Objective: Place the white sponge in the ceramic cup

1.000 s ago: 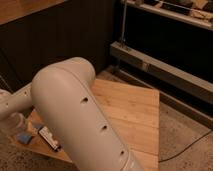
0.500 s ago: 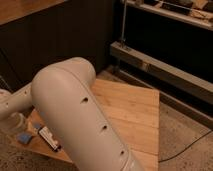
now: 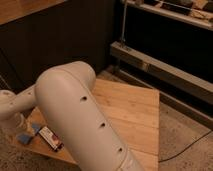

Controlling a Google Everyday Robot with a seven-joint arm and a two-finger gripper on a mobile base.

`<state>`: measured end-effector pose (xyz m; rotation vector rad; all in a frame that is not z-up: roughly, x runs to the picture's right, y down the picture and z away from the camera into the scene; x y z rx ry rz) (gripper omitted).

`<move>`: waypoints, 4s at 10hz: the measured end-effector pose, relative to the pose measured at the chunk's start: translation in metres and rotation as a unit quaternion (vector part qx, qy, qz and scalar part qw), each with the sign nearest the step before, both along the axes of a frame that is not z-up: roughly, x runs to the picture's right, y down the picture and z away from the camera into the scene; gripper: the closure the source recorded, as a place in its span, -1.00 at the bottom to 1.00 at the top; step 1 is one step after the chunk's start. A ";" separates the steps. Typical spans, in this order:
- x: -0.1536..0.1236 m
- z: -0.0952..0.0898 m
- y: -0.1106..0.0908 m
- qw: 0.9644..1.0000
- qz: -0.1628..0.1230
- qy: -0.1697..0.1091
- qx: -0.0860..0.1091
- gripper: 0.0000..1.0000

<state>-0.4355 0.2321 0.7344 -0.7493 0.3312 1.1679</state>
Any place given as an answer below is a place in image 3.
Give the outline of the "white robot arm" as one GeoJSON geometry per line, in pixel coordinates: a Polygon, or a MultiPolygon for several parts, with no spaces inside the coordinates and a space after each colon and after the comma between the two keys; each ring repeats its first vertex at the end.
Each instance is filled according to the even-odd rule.
{"type": "Polygon", "coordinates": [[[82,171],[145,171],[93,97],[95,80],[89,64],[75,61],[47,69],[18,94],[0,90],[0,126],[33,135],[23,112],[36,107],[82,171]]]}

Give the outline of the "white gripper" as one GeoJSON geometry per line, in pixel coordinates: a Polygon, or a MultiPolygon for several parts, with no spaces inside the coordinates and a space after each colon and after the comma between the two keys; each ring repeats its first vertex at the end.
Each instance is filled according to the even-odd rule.
{"type": "Polygon", "coordinates": [[[26,119],[20,113],[15,114],[11,118],[2,121],[1,128],[6,134],[19,134],[27,128],[26,119]]]}

